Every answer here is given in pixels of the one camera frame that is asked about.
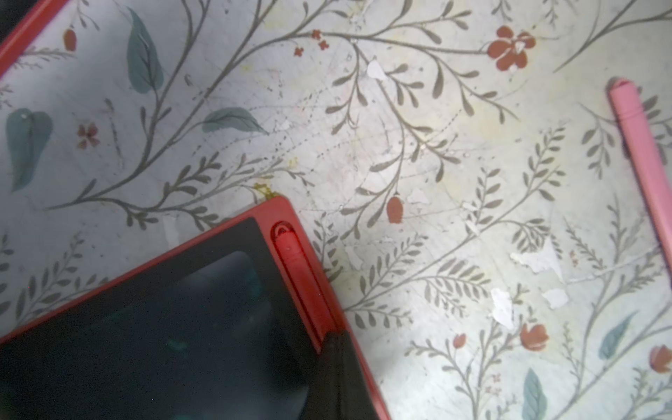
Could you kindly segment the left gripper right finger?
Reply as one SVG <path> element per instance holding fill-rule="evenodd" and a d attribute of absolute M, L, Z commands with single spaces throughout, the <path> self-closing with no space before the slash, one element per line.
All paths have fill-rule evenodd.
<path fill-rule="evenodd" d="M 358 355 L 350 335 L 339 336 L 339 418 L 378 420 Z"/>

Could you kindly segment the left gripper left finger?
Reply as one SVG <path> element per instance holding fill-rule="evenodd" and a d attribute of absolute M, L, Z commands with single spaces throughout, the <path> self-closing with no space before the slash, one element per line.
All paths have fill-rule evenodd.
<path fill-rule="evenodd" d="M 323 341 L 309 384 L 301 419 L 341 419 L 341 333 L 329 332 Z"/>

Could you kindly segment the red tablet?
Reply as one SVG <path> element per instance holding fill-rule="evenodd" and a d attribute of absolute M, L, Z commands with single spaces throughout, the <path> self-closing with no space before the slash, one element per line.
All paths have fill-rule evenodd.
<path fill-rule="evenodd" d="M 287 222 L 332 331 L 350 335 L 379 419 L 383 397 L 292 204 L 251 208 L 20 327 L 1 342 L 4 419 L 301 419 L 322 343 L 273 241 Z"/>
<path fill-rule="evenodd" d="M 63 0 L 1 2 L 1 76 L 65 6 Z"/>

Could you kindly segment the pink stylus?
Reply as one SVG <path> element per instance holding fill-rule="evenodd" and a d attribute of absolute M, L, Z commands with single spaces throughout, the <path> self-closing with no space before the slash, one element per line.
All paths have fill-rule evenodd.
<path fill-rule="evenodd" d="M 637 87 L 619 78 L 608 95 L 628 147 L 666 263 L 671 264 L 671 185 L 644 112 Z"/>

